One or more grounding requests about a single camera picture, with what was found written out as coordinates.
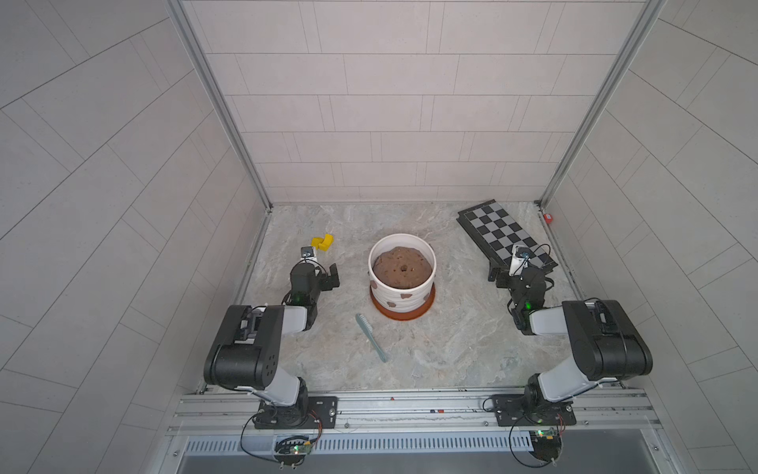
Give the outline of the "white ceramic pot with soil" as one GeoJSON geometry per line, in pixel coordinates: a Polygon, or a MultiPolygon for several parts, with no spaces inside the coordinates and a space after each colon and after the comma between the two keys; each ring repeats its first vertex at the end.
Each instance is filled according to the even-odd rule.
{"type": "Polygon", "coordinates": [[[435,285],[434,250],[422,238],[396,233],[380,239],[368,256],[369,288],[384,306],[417,307],[435,285]]]}

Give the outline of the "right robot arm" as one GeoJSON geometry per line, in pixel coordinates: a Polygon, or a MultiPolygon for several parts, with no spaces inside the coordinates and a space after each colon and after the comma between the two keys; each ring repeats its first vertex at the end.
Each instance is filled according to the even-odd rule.
{"type": "Polygon", "coordinates": [[[529,377],[521,396],[499,394],[482,408],[507,422],[576,422],[572,399],[606,382],[648,375],[653,355],[643,337],[616,300],[565,300],[546,307],[553,281],[542,269],[524,266],[514,272],[491,271],[490,280],[510,294],[507,304],[516,328],[525,336],[562,336],[572,354],[553,369],[529,377]]]}

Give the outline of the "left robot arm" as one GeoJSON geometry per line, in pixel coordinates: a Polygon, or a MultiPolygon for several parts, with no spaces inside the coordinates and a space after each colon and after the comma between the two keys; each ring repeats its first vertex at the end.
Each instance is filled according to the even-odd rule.
{"type": "Polygon", "coordinates": [[[306,382],[280,367],[281,340],[310,330],[322,292],[341,284],[338,266],[305,259],[290,271],[290,291],[278,305],[231,305],[211,344],[203,379],[233,392],[251,393],[274,409],[270,423],[282,427],[285,416],[309,418],[306,382]]]}

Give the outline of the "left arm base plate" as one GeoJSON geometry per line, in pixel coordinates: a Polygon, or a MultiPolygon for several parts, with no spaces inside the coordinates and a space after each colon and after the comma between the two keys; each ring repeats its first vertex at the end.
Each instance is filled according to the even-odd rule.
{"type": "Polygon", "coordinates": [[[333,429],[336,425],[339,398],[333,396],[308,397],[293,406],[260,404],[253,417],[256,430],[315,430],[333,429]]]}

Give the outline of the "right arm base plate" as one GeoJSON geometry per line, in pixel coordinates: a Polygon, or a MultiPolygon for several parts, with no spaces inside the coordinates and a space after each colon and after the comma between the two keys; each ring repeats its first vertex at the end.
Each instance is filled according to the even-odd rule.
{"type": "Polygon", "coordinates": [[[482,408],[495,415],[502,427],[543,426],[568,427],[576,425],[576,415],[570,402],[533,402],[525,395],[497,394],[488,397],[482,408]]]}

